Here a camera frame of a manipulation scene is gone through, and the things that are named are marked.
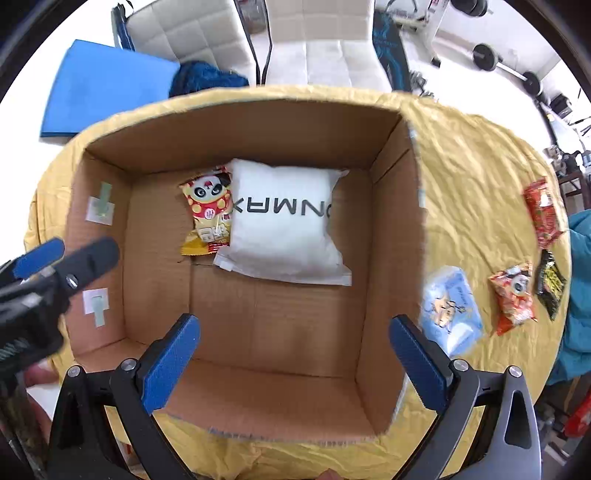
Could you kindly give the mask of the black shoe wipes pack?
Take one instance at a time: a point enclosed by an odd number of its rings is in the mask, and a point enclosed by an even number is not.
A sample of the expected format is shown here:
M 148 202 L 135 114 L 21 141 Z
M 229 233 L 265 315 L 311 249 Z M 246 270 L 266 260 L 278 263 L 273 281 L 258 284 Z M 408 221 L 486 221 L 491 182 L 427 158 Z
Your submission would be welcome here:
M 543 249 L 536 271 L 535 293 L 554 321 L 564 295 L 566 279 L 558 269 L 554 255 Z

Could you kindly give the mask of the teal bean bag cover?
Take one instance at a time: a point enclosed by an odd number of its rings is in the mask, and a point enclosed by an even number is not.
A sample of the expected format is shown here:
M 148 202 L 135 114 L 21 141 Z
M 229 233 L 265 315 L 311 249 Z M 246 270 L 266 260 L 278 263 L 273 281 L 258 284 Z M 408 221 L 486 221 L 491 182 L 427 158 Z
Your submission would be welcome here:
M 591 239 L 590 211 L 569 217 L 572 278 L 561 345 L 548 385 L 590 372 L 591 352 Z

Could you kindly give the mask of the black blue bench pad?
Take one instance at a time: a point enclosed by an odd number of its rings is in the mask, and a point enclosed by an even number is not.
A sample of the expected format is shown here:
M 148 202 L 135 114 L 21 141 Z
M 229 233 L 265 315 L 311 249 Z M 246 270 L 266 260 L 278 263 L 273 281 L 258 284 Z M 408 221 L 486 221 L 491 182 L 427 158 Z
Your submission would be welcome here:
M 383 10 L 374 13 L 373 44 L 392 90 L 411 93 L 410 69 L 400 30 Z

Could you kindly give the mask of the yellow panda snack bag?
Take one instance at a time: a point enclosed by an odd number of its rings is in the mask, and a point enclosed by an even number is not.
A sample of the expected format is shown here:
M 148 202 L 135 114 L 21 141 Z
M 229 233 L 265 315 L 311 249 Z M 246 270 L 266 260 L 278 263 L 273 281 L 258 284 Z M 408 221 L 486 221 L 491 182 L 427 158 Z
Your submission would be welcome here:
M 185 237 L 183 256 L 216 253 L 230 241 L 231 176 L 225 166 L 200 173 L 178 186 L 187 202 L 193 229 Z

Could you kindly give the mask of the white padded chair right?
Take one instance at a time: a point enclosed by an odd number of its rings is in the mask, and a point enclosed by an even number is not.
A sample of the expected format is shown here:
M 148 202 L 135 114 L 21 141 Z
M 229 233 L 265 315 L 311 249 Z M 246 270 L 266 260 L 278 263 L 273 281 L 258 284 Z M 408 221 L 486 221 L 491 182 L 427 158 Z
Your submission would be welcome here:
M 392 90 L 373 44 L 373 1 L 273 0 L 264 7 L 266 85 Z

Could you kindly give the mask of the light blue tissue pack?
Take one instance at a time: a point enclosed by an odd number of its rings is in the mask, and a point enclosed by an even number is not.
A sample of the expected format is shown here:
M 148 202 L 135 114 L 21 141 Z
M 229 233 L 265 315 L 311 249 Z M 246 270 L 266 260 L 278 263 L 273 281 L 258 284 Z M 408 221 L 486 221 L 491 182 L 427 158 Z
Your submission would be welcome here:
M 461 268 L 444 266 L 428 278 L 420 326 L 450 358 L 467 353 L 482 337 L 481 315 Z

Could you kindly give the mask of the orange panda snack bag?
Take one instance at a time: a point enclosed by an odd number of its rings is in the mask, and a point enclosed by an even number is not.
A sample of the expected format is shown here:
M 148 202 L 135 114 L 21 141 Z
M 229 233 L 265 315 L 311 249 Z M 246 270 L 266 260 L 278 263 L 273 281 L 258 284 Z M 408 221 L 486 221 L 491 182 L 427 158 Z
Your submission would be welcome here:
M 528 321 L 537 321 L 531 292 L 532 276 L 532 263 L 525 262 L 499 271 L 489 278 L 500 309 L 496 327 L 498 335 Z

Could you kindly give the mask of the white padded chair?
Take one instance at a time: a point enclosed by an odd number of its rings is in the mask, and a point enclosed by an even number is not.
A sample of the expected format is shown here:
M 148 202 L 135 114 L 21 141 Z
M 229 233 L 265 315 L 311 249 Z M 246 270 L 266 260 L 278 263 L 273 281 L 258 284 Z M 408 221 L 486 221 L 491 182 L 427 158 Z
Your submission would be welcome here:
M 159 0 L 130 15 L 111 10 L 116 44 L 127 50 L 186 63 L 204 61 L 259 85 L 256 51 L 238 3 L 228 0 Z
M 264 7 L 266 85 L 392 90 L 373 44 L 373 1 L 273 0 Z

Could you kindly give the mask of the barbell on floor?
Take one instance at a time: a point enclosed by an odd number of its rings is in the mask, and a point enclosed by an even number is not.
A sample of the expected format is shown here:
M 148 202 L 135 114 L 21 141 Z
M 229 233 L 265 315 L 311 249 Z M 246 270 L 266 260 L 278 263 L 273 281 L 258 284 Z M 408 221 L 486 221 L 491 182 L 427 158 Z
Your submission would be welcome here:
M 538 76 L 526 71 L 518 72 L 504 63 L 502 57 L 488 44 L 479 43 L 472 50 L 472 58 L 475 66 L 483 71 L 492 72 L 501 69 L 521 81 L 526 93 L 532 97 L 539 97 L 543 93 L 543 87 Z

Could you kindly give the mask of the blue foam mat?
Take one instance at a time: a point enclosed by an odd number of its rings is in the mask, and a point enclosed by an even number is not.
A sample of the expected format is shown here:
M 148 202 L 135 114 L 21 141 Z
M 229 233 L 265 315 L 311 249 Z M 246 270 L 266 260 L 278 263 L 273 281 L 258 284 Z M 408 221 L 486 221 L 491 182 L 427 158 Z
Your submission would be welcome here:
M 55 76 L 40 136 L 73 137 L 115 114 L 165 100 L 178 69 L 169 60 L 75 40 Z

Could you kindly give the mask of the white pillow pack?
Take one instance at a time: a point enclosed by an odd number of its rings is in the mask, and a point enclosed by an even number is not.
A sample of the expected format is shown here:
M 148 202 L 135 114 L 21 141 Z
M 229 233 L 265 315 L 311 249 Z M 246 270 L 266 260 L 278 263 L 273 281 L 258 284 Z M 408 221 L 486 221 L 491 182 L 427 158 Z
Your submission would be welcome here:
M 351 270 L 329 235 L 332 191 L 346 170 L 269 166 L 235 159 L 230 241 L 218 268 L 252 278 L 349 287 Z

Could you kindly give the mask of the dark blue fuzzy cloth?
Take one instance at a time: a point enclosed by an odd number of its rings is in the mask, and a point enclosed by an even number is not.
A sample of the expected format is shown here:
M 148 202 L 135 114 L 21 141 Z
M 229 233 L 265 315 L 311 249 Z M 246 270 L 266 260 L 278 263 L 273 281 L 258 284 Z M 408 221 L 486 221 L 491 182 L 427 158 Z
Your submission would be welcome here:
M 174 74 L 168 92 L 173 98 L 214 88 L 249 87 L 249 80 L 233 71 L 220 70 L 204 61 L 181 63 Z

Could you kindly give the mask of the weight bench rack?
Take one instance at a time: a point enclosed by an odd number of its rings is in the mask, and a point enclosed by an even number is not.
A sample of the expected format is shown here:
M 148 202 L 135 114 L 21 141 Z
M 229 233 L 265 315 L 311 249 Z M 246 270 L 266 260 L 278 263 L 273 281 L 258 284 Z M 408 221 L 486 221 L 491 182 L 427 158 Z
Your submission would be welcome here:
M 419 8 L 418 1 L 412 1 L 412 12 L 394 7 L 394 1 L 376 1 L 378 10 L 388 14 L 397 25 L 416 34 L 430 63 L 436 68 L 441 67 L 441 60 L 433 48 L 433 41 L 450 6 L 471 18 L 483 17 L 488 12 L 485 0 L 431 0 L 424 9 Z

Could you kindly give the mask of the yellow tablecloth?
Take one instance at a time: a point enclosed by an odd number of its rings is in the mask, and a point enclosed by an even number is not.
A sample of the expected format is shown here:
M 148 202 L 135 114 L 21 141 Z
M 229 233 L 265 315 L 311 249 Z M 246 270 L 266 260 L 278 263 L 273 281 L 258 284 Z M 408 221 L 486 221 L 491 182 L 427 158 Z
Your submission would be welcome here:
M 235 158 L 346 171 L 329 231 L 349 287 L 249 278 L 183 257 L 191 218 L 180 184 Z M 487 119 L 404 93 L 336 87 L 214 89 L 125 112 L 70 140 L 41 178 L 25 237 L 68 250 L 113 237 L 118 266 L 103 325 L 80 297 L 61 319 L 59 372 L 108 370 L 176 319 L 200 342 L 156 418 L 191 470 L 218 479 L 311 478 L 332 469 L 389 479 L 433 421 L 394 354 L 394 315 L 417 317 L 422 282 L 466 273 L 485 334 L 476 368 L 519 366 L 538 396 L 565 321 L 495 333 L 490 277 L 540 258 L 524 189 L 546 159 Z

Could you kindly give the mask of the red snack bag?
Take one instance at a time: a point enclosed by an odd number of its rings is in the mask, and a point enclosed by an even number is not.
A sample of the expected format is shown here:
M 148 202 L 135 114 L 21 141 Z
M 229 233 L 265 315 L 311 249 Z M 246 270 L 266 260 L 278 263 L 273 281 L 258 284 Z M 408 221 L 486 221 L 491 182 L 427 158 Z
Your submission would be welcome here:
M 530 213 L 536 239 L 541 249 L 547 249 L 563 233 L 546 178 L 527 186 L 523 197 Z

